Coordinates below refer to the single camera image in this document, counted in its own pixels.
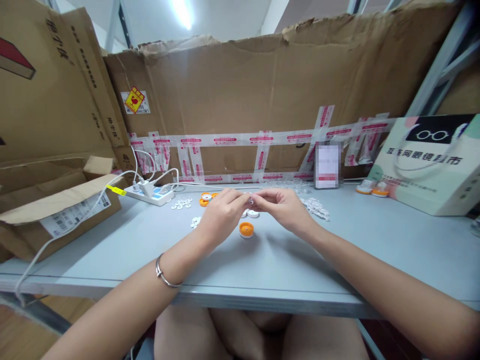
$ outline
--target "white shopping bag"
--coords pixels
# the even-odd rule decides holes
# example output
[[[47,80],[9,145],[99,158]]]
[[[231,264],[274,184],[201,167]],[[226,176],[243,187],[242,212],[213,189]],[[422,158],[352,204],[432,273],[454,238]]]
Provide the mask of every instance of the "white shopping bag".
[[[465,215],[480,201],[480,114],[398,118],[369,179],[430,215]]]

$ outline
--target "silver bracelet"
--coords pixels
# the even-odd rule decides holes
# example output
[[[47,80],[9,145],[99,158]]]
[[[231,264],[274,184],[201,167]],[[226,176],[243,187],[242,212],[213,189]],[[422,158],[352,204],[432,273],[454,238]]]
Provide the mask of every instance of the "silver bracelet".
[[[172,284],[172,283],[169,283],[168,280],[165,278],[162,270],[160,270],[160,258],[162,257],[162,255],[164,254],[164,252],[162,252],[160,254],[160,256],[156,259],[156,277],[157,278],[161,278],[163,280],[163,282],[169,287],[169,288],[179,288],[183,285],[183,282],[181,282],[180,284],[176,285],[176,284]]]

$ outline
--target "power strip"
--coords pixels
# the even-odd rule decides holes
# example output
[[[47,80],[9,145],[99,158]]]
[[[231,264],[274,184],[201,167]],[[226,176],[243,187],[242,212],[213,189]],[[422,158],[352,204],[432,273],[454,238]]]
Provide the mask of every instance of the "power strip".
[[[134,191],[133,186],[129,186],[124,189],[126,191],[126,195],[138,200],[142,200],[144,202],[157,205],[157,206],[162,206],[169,201],[171,201],[174,197],[175,194],[173,191],[169,191],[164,194],[160,194],[161,187],[155,187],[153,189],[153,197],[148,197],[145,196],[144,192],[142,190],[139,191]]]

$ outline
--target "warning label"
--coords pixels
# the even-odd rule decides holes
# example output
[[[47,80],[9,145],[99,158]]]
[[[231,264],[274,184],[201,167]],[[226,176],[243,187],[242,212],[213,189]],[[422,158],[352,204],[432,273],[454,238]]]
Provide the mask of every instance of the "warning label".
[[[149,100],[147,99],[146,91],[141,91],[141,90],[138,90],[136,87],[132,87],[130,92],[128,91],[121,92],[121,99],[123,100],[123,105],[125,106],[125,111],[127,115],[150,114]]]

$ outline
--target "forearm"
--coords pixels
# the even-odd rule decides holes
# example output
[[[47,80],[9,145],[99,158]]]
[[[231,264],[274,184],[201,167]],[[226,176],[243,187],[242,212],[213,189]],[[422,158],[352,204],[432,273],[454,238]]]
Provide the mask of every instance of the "forearm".
[[[480,315],[320,226],[301,237],[427,356],[462,359],[473,350]]]
[[[172,284],[184,281],[211,249],[193,231],[160,258]],[[44,359],[120,359],[170,304],[178,289],[168,287],[152,260],[110,291],[80,318]]]

